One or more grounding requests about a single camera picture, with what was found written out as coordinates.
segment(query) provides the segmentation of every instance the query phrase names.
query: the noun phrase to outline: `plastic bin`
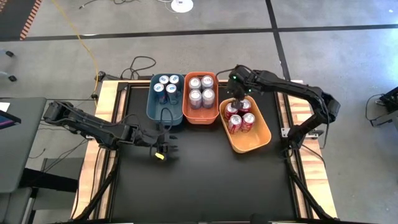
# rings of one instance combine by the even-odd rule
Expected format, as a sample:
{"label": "plastic bin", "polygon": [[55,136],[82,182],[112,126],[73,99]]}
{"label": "plastic bin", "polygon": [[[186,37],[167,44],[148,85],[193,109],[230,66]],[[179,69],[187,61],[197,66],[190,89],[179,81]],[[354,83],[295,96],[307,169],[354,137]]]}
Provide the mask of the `plastic bin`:
{"label": "plastic bin", "polygon": [[224,110],[226,105],[230,103],[233,98],[224,100],[220,104],[220,113],[223,126],[225,128],[226,134],[228,135],[228,139],[232,145],[232,148],[237,153],[245,153],[261,146],[265,146],[271,140],[271,132],[269,131],[267,123],[264,121],[256,102],[251,96],[247,96],[245,99],[250,101],[251,113],[256,117],[252,129],[247,133],[238,131],[235,134],[230,134],[228,131],[228,120],[224,116]]}
{"label": "plastic bin", "polygon": [[[154,90],[154,85],[159,82],[159,78],[162,75],[167,75],[168,77],[172,75],[178,75],[180,77],[181,90],[178,96],[178,103],[176,105],[171,105],[170,102],[165,104],[160,104],[157,97],[157,93]],[[157,74],[150,80],[148,102],[147,102],[147,116],[156,123],[160,122],[160,114],[163,108],[168,108],[173,114],[173,123],[171,122],[171,116],[169,111],[163,111],[162,123],[165,125],[178,125],[182,122],[182,100],[183,100],[183,89],[184,89],[184,76],[180,74]]]}
{"label": "plastic bin", "polygon": [[[214,79],[214,106],[210,109],[200,108],[198,110],[194,110],[191,108],[189,102],[189,80],[195,77],[203,78],[205,75],[210,75]],[[214,122],[220,112],[218,111],[218,79],[213,72],[190,72],[185,76],[182,113],[191,124],[211,124]]]}

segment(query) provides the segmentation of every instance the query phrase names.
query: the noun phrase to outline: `orange bin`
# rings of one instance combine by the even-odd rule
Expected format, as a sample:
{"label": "orange bin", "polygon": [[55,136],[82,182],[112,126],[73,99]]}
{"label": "orange bin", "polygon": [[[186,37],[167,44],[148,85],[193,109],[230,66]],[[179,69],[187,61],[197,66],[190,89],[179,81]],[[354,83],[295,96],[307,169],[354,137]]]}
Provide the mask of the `orange bin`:
{"label": "orange bin", "polygon": [[[213,91],[215,93],[214,106],[210,109],[200,108],[194,110],[190,106],[189,102],[189,80],[191,78],[203,78],[205,75],[213,77],[214,85]],[[185,76],[184,81],[184,97],[182,101],[182,113],[185,115],[189,123],[191,124],[211,124],[217,118],[218,114],[218,79],[213,72],[190,72]]]}
{"label": "orange bin", "polygon": [[271,140],[271,132],[269,131],[267,123],[264,121],[256,102],[251,96],[246,96],[245,99],[250,101],[251,113],[256,117],[253,127],[249,132],[246,133],[238,131],[235,134],[230,134],[228,131],[228,120],[224,116],[224,111],[226,105],[232,102],[233,98],[224,100],[220,104],[220,113],[223,126],[225,128],[226,134],[228,135],[232,148],[237,153],[245,153],[261,146],[265,146]]}

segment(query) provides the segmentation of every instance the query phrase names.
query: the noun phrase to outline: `blue bin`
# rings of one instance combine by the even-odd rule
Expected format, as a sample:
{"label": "blue bin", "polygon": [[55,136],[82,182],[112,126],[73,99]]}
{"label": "blue bin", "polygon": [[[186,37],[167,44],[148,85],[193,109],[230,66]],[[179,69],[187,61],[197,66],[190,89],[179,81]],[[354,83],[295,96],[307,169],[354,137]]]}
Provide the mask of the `blue bin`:
{"label": "blue bin", "polygon": [[[154,86],[159,82],[159,78],[162,75],[167,75],[168,77],[172,75],[178,75],[180,77],[180,86],[181,90],[178,95],[178,103],[176,105],[171,105],[169,102],[165,104],[160,104],[159,99],[157,97],[157,93],[154,90]],[[168,108],[173,115],[173,123],[171,122],[170,113],[168,110],[163,111],[162,123],[164,125],[178,125],[182,122],[182,97],[183,97],[183,89],[184,89],[184,76],[180,74],[157,74],[152,77],[150,80],[149,94],[148,94],[148,103],[147,103],[147,116],[151,120],[156,123],[160,122],[160,113],[163,108]]]}

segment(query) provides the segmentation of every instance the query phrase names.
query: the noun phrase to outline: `can lid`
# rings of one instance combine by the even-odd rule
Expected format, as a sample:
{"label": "can lid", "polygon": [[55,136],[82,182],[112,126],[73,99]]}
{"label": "can lid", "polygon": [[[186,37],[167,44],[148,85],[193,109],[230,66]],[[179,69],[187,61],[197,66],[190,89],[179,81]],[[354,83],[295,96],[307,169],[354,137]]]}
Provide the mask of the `can lid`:
{"label": "can lid", "polygon": [[168,77],[167,75],[162,75],[162,76],[159,78],[159,81],[160,81],[161,83],[168,83],[168,82],[169,82],[169,77]]}
{"label": "can lid", "polygon": [[203,77],[201,80],[204,84],[212,84],[213,83],[213,78],[209,75]]}
{"label": "can lid", "polygon": [[192,90],[191,93],[189,94],[189,97],[192,99],[199,99],[201,96],[200,91],[199,90]]}
{"label": "can lid", "polygon": [[237,115],[237,114],[232,115],[229,120],[231,121],[232,124],[240,124],[240,123],[242,123],[242,118],[239,115]]}
{"label": "can lid", "polygon": [[243,115],[243,120],[247,124],[254,123],[255,119],[256,119],[256,117],[252,113],[247,113],[247,114]]}
{"label": "can lid", "polygon": [[156,92],[163,91],[163,90],[164,90],[163,84],[161,84],[161,83],[156,83],[155,86],[154,86],[154,90],[155,90]]}
{"label": "can lid", "polygon": [[166,87],[166,91],[169,93],[174,93],[177,90],[177,87],[174,84],[168,84]]}
{"label": "can lid", "polygon": [[200,85],[199,78],[191,78],[189,83],[191,84],[191,86],[199,86]]}
{"label": "can lid", "polygon": [[227,109],[229,112],[231,112],[231,113],[235,113],[235,112],[238,111],[238,109],[232,107],[232,103],[228,103],[228,104],[226,105],[226,109]]}
{"label": "can lid", "polygon": [[203,97],[205,97],[205,98],[213,98],[214,97],[214,91],[212,89],[203,90]]}
{"label": "can lid", "polygon": [[243,103],[242,109],[248,109],[251,107],[251,103],[249,100],[242,100],[241,102]]}
{"label": "can lid", "polygon": [[177,83],[179,79],[178,75],[172,75],[170,76],[170,83]]}

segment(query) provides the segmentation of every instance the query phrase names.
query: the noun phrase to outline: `floor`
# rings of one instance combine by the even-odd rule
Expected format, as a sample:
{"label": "floor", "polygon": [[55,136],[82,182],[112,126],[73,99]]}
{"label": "floor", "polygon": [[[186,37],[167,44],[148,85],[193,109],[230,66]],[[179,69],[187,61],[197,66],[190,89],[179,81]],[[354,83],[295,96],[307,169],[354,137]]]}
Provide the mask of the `floor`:
{"label": "floor", "polygon": [[[366,100],[371,95],[385,93],[398,84],[398,26],[383,26],[398,24],[396,0],[271,0],[278,28],[303,28],[277,33],[283,51],[276,47],[271,29],[245,31],[272,27],[266,4],[270,1],[194,0],[193,10],[185,14],[172,13],[156,0],[122,5],[99,0],[82,9],[78,8],[84,1],[58,1],[81,34],[209,29],[245,32],[138,35],[88,39],[85,43],[95,55],[99,69],[113,75],[119,75],[138,55],[157,61],[143,75],[216,72],[241,63],[283,77],[287,72],[281,65],[286,65],[291,79],[320,86],[341,103],[323,150],[338,216],[342,220],[374,223],[395,223],[398,219],[398,133],[390,124],[373,128],[364,117]],[[304,27],[322,27],[322,31],[305,32]],[[64,35],[73,35],[73,31],[51,0],[43,0],[25,41],[0,42],[1,48],[16,54],[16,58],[1,56],[0,68],[18,78],[15,83],[1,80],[0,96],[87,99],[94,87],[95,72],[79,42],[29,40]],[[139,61],[137,68],[146,63],[150,62]],[[81,102],[84,101],[72,101],[75,105]],[[95,110],[91,101],[79,107],[89,113]],[[369,113],[376,117],[385,111],[370,103]],[[43,148],[46,151],[37,159],[30,159],[27,166],[39,169],[45,157],[57,158],[80,141],[81,137],[66,131],[41,129],[31,156],[40,154]],[[71,157],[84,154],[82,146]],[[72,205],[68,210],[38,212],[34,223],[65,221],[71,210]]]}

